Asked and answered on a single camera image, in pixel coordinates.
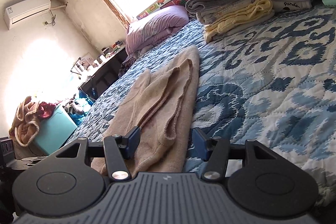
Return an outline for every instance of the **air conditioner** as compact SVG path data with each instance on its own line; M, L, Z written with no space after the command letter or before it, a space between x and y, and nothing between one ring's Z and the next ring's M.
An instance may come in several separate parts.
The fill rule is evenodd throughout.
M24 0L5 10L4 19L8 30L25 22L30 18L34 18L50 11L50 0Z

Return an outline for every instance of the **folded pink comforter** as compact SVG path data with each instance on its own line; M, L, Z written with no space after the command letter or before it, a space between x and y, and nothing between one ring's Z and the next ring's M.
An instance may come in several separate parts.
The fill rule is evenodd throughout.
M133 22L127 29L126 52L128 55L148 45L155 45L177 33L189 22L183 6L169 6Z

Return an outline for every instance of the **blue patterned quilt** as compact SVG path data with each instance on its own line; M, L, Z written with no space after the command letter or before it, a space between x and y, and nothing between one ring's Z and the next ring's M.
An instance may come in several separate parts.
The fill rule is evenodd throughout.
M326 205L336 199L335 16L322 6L286 13L210 44L192 21L115 82L69 141L101 140L137 76L194 44L200 72L192 127L238 144L257 139L310 173L318 205ZM199 173L204 165L190 141L184 171Z

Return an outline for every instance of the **bedspread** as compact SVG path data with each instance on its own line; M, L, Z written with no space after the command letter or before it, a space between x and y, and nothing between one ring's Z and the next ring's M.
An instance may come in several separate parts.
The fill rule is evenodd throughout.
M336 199L335 16L323 6L285 13L210 44L202 25L190 22L103 93L69 141L101 140L137 76L195 44L200 70L192 127L232 143L265 144L310 173L319 185L317 205L326 205ZM200 173L205 164L190 140L184 171Z

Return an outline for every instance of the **black table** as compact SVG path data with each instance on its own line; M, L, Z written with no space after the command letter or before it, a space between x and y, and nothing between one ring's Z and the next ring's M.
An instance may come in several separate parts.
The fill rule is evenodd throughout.
M121 64L126 58L127 53L124 45L114 56L108 58L107 62L97 68L96 72L81 84L78 89L97 100L105 90L118 80Z

